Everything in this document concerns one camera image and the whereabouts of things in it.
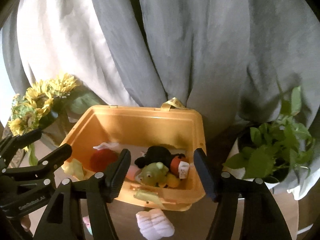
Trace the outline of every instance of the green plush toy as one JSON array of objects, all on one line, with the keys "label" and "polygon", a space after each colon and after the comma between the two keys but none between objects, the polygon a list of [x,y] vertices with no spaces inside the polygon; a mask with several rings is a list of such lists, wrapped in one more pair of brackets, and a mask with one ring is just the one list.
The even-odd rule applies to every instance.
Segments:
[{"label": "green plush toy", "polygon": [[142,169],[138,179],[144,185],[155,187],[158,184],[159,187],[165,187],[168,171],[168,167],[163,163],[151,163]]}]

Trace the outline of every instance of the metal screw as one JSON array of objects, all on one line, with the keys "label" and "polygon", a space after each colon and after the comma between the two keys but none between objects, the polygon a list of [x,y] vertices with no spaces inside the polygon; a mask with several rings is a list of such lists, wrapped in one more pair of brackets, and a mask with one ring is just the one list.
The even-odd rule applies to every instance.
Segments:
[{"label": "metal screw", "polygon": [[97,179],[100,179],[103,177],[103,172],[97,172],[94,176],[97,178]]},{"label": "metal screw", "polygon": [[70,179],[66,178],[62,181],[63,185],[67,185],[70,182]]},{"label": "metal screw", "polygon": [[43,181],[43,184],[45,184],[45,185],[49,185],[50,183],[51,183],[51,180],[49,180],[49,179],[45,179]]},{"label": "metal screw", "polygon": [[262,184],[262,183],[263,183],[263,180],[260,179],[260,178],[256,178],[254,181],[255,181],[257,184]]},{"label": "metal screw", "polygon": [[223,178],[230,178],[230,173],[224,171],[223,173],[221,173],[221,176],[222,176]]}]

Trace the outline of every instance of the red plush toy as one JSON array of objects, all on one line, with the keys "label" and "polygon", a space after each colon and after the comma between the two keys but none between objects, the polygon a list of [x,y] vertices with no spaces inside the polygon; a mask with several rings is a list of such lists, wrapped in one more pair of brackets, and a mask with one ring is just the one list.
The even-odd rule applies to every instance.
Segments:
[{"label": "red plush toy", "polygon": [[90,167],[94,172],[103,172],[105,168],[118,160],[118,154],[110,149],[97,150],[90,158]]}]

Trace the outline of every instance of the green plant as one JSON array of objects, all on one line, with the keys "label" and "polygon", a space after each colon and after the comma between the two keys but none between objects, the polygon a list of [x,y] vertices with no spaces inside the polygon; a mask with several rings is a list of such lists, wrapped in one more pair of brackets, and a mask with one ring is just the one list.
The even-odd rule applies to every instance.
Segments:
[{"label": "green plant", "polygon": [[301,110],[301,87],[295,87],[291,101],[284,99],[281,87],[281,110],[276,120],[250,127],[250,147],[239,149],[223,165],[231,169],[245,168],[243,179],[262,178],[265,182],[282,181],[289,170],[310,168],[315,139],[308,129],[295,121]]}]

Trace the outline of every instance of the storage box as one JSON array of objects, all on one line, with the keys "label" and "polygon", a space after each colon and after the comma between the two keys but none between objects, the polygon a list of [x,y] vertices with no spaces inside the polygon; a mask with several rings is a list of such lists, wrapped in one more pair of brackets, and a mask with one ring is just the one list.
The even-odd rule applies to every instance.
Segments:
[{"label": "storage box", "polygon": [[204,197],[204,189],[193,165],[193,152],[197,148],[205,151],[204,130],[201,115],[194,110],[161,109],[149,107],[93,106],[86,111],[62,143],[72,146],[72,158],[76,158],[84,169],[90,169],[93,146],[102,142],[118,142],[142,147],[166,145],[168,149],[184,149],[190,165],[187,179],[179,188],[159,188],[124,181],[117,200],[159,208],[153,202],[134,198],[137,190],[156,193],[163,203],[162,209],[188,210]]}]

